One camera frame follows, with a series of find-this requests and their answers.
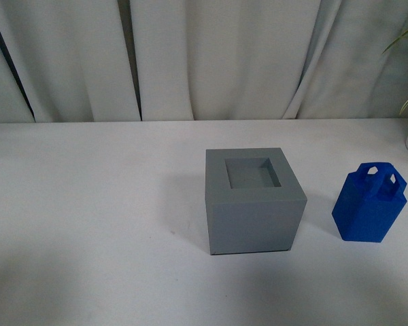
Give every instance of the blue object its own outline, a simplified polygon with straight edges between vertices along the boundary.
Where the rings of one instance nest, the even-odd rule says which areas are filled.
[[[369,173],[377,168],[375,174]],[[407,199],[407,183],[390,163],[363,163],[347,175],[333,217],[345,241],[381,242]]]

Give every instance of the gray cube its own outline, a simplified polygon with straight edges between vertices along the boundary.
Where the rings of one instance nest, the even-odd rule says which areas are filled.
[[[290,250],[306,204],[280,148],[206,151],[211,255]]]

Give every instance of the blue handle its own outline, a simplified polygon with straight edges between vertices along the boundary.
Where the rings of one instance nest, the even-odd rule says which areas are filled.
[[[377,168],[378,171],[374,175],[370,175],[369,170],[373,167]],[[402,196],[407,186],[407,182],[399,172],[387,162],[362,163],[355,175],[359,184],[363,185],[366,198],[381,195],[391,200],[395,196]]]

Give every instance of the square recess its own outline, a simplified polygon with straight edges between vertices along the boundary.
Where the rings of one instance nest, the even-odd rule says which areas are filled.
[[[306,203],[280,148],[206,151],[212,255],[289,250]]]
[[[225,159],[231,189],[281,187],[269,158]]]

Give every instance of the curtain fold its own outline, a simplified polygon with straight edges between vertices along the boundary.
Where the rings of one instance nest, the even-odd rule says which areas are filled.
[[[0,0],[36,122],[140,120],[116,0]]]
[[[142,120],[193,120],[186,2],[131,0]]]
[[[408,0],[0,0],[0,122],[398,117],[407,27]]]
[[[342,1],[290,117],[297,107],[298,118],[398,117],[408,98],[408,41],[382,52],[407,27],[408,0]]]
[[[0,50],[0,122],[33,122],[33,117]]]

